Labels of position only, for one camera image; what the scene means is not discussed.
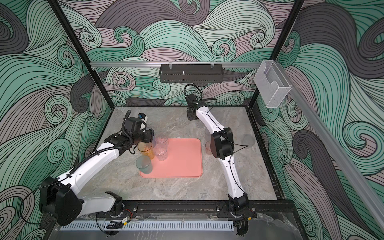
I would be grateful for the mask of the clear faceted glass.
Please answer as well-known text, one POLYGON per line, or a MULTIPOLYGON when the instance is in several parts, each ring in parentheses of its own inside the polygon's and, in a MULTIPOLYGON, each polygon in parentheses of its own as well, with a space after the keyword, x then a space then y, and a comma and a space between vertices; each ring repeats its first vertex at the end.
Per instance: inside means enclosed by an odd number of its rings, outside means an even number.
POLYGON ((156 145, 154 154, 159 161, 165 161, 168 158, 168 146, 164 144, 156 145))

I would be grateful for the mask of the green translucent cup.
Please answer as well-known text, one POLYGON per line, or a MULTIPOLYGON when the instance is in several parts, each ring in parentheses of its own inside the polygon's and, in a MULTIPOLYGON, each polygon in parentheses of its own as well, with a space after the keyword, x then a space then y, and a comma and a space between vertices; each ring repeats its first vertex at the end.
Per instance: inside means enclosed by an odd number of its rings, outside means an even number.
POLYGON ((136 159, 136 167, 143 174, 150 174, 153 170, 151 159, 148 156, 140 156, 136 159))

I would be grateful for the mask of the orange translucent cup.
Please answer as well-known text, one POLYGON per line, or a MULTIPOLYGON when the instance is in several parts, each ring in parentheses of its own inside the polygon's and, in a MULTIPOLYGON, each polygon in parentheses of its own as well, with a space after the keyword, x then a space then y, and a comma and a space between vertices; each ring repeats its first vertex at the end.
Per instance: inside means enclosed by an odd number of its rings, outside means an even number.
POLYGON ((148 156, 151 160, 155 158, 153 143, 138 143, 138 150, 142 155, 148 156))

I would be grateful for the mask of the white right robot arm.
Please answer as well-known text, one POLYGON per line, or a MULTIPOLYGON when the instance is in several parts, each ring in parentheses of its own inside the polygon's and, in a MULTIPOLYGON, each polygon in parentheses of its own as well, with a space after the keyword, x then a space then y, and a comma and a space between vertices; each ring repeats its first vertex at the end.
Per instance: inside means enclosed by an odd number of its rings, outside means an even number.
POLYGON ((229 209, 234 216, 240 216, 249 208, 249 196, 243 189, 235 166, 235 142, 231 128, 224 127, 211 113, 203 99, 202 90, 187 84, 183 89, 187 102, 188 120, 200 120, 211 134, 210 149, 212 155, 219 160, 224 171, 228 187, 229 209))

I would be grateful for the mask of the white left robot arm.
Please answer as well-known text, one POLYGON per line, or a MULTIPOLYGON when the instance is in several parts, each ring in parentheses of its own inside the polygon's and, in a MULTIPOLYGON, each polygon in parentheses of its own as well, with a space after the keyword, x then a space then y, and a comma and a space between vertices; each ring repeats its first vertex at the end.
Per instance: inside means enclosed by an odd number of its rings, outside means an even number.
POLYGON ((130 111, 126 113, 121 129, 107 137, 82 162, 57 178, 48 177, 42 182, 39 202, 42 213, 60 226, 66 226, 83 215, 108 213, 119 217, 123 213, 123 199, 113 192, 96 197, 82 197, 80 192, 99 171, 132 146, 153 141, 155 132, 147 126, 147 115, 139 113, 134 118, 130 114, 130 111))

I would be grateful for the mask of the pink plastic tray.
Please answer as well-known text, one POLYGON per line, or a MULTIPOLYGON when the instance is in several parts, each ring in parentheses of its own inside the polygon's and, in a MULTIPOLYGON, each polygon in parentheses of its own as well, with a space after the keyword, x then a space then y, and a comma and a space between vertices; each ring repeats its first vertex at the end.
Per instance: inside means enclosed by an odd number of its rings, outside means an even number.
POLYGON ((199 178, 203 174, 202 143, 199 139, 169 139, 168 158, 151 160, 150 174, 142 178, 199 178))

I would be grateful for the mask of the pink translucent cup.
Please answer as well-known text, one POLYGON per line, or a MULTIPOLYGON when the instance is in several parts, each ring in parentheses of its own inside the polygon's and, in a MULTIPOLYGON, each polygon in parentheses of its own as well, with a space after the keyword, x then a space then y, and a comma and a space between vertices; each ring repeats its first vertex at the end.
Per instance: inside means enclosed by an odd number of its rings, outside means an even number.
POLYGON ((207 141, 206 144, 205 144, 205 151, 206 151, 206 154, 211 156, 212 155, 212 151, 211 151, 211 142, 210 141, 207 141))

